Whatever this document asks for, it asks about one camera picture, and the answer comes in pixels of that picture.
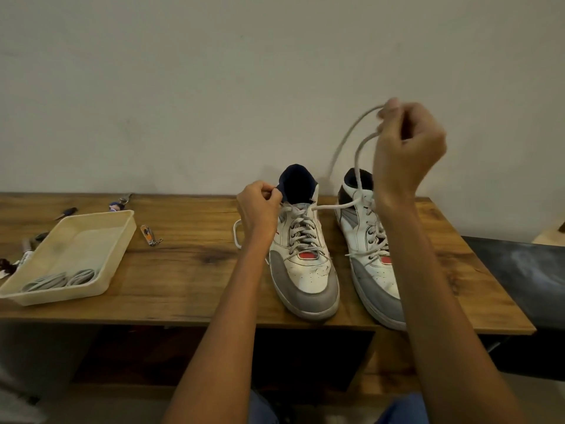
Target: wall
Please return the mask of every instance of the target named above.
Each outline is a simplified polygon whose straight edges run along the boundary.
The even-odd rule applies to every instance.
[[[419,193],[467,235],[565,213],[565,0],[0,0],[0,190],[234,194],[306,165],[337,191],[367,120],[424,102]],[[370,168],[368,146],[362,166]]]

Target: forearm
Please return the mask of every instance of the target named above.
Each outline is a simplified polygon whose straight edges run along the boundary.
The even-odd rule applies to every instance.
[[[382,219],[431,422],[524,422],[451,291],[415,207]]]
[[[247,422],[259,280],[267,248],[248,241],[163,424]]]

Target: tray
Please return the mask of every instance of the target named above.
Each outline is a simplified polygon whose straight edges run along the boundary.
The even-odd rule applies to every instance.
[[[131,210],[65,217],[0,286],[0,298],[27,306],[104,293],[135,230]],[[72,275],[82,269],[99,272],[85,284],[20,293],[25,284],[44,275],[60,272]]]

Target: white sneaker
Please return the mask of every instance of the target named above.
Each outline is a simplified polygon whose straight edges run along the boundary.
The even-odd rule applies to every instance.
[[[355,170],[343,179],[335,210],[338,224],[349,248],[353,285],[367,311],[382,325],[406,330],[398,286],[394,277],[388,241],[377,214],[372,210],[373,176],[360,171],[361,188]]]
[[[316,211],[321,208],[318,184],[296,164],[281,174],[277,188],[283,204],[269,251],[273,284],[293,314],[305,320],[327,319],[339,306],[340,285]]]

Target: person's left arm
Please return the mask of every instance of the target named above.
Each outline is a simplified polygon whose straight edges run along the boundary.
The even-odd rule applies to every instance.
[[[259,281],[281,199],[274,186],[262,181],[237,195],[244,246],[162,424],[247,422]]]

